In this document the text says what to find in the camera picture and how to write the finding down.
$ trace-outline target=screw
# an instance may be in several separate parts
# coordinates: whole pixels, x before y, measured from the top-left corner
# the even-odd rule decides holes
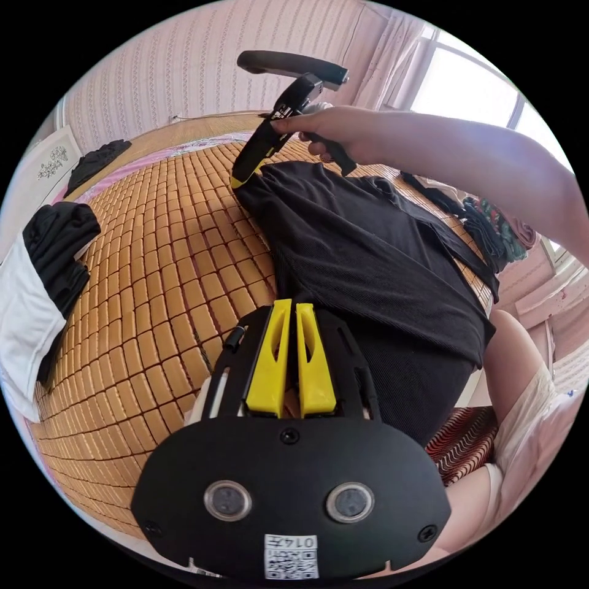
[[[148,536],[154,538],[162,537],[161,528],[155,522],[145,522],[144,530]]]
[[[429,526],[425,526],[418,534],[417,539],[420,542],[430,542],[431,540],[433,540],[436,537],[437,534],[437,526],[434,526],[433,524],[429,525]]]
[[[280,441],[283,444],[292,445],[296,444],[299,441],[300,437],[300,434],[294,428],[286,428],[280,434]]]

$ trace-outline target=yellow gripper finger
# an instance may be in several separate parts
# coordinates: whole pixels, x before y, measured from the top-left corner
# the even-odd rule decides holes
[[[260,347],[252,383],[245,399],[249,411],[282,418],[287,384],[288,330],[292,300],[274,301]]]
[[[296,346],[301,416],[333,413],[336,395],[312,304],[296,306]]]

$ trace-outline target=bamboo mat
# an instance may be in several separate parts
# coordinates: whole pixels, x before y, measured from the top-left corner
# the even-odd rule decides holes
[[[52,384],[39,398],[42,422],[31,425],[69,499],[139,538],[129,505],[147,457],[182,427],[222,337],[274,299],[264,238],[228,188],[240,149],[218,145],[160,161],[90,202],[102,227],[85,255],[90,282],[66,328]],[[316,161],[298,141],[273,157],[294,159]],[[367,174],[388,177],[476,251],[458,220],[394,171],[365,166],[353,175]],[[486,307],[488,288],[461,269]]]

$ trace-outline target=black t-shirt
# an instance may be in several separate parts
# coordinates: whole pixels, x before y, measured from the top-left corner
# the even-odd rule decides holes
[[[285,162],[263,166],[236,196],[268,241],[277,296],[345,320],[371,369],[383,421],[426,445],[494,333],[452,257],[497,300],[493,273],[383,178]]]

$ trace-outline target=sticker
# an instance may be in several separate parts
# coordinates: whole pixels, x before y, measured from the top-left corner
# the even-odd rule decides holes
[[[264,536],[266,578],[318,579],[317,536]]]

